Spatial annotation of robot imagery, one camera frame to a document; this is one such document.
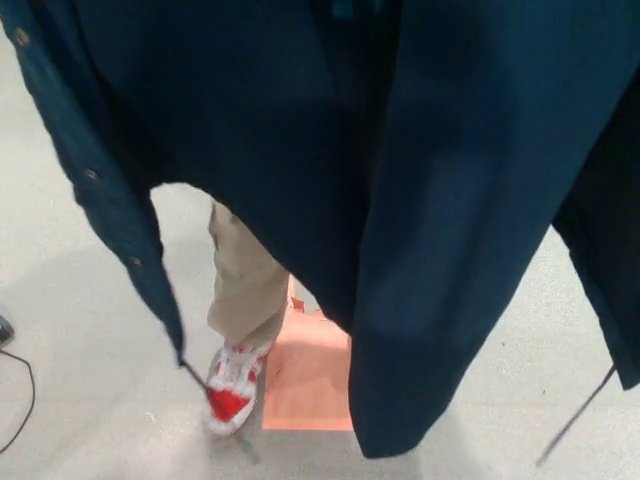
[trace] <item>orange paper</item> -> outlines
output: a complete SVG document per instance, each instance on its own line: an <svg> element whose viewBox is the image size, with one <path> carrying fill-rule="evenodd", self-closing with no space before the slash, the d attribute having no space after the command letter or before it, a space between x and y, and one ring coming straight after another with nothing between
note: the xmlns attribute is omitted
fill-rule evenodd
<svg viewBox="0 0 640 480"><path fill-rule="evenodd" d="M289 289L282 333L267 361L263 428L351 431L349 336Z"/></svg>

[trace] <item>shoe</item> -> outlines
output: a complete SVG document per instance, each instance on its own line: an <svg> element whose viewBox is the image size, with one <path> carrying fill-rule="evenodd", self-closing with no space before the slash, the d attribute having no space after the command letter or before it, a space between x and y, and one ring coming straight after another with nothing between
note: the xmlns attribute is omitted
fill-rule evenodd
<svg viewBox="0 0 640 480"><path fill-rule="evenodd" d="M258 376L273 347L233 347L225 342L213 359L207 382L209 428L221 437L237 432L247 421L256 404Z"/></svg>

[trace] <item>dark teal coat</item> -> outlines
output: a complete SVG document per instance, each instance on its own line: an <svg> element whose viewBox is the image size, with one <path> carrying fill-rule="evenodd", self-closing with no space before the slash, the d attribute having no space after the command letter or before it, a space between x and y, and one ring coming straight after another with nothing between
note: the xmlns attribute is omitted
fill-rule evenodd
<svg viewBox="0 0 640 480"><path fill-rule="evenodd" d="M551 224L640 381L640 2L401 6L0 0L77 201L179 360L149 200L170 182L227 204L352 335L369 457L444 411Z"/></svg>

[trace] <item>person's foot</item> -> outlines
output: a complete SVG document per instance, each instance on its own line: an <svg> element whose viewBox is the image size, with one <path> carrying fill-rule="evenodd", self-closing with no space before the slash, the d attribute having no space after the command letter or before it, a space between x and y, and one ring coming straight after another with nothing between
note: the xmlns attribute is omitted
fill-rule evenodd
<svg viewBox="0 0 640 480"><path fill-rule="evenodd" d="M218 351L208 381L209 428L218 436L230 436L247 421L256 404L258 376L273 342L262 347L232 347Z"/></svg>

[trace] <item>red and white sneaker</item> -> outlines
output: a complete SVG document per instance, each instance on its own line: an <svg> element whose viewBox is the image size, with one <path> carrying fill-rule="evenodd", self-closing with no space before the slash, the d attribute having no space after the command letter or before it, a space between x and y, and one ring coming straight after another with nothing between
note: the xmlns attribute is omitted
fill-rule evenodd
<svg viewBox="0 0 640 480"><path fill-rule="evenodd" d="M213 359L208 381L209 428L218 436L237 432L256 404L258 376L273 342L261 347L225 345Z"/></svg>

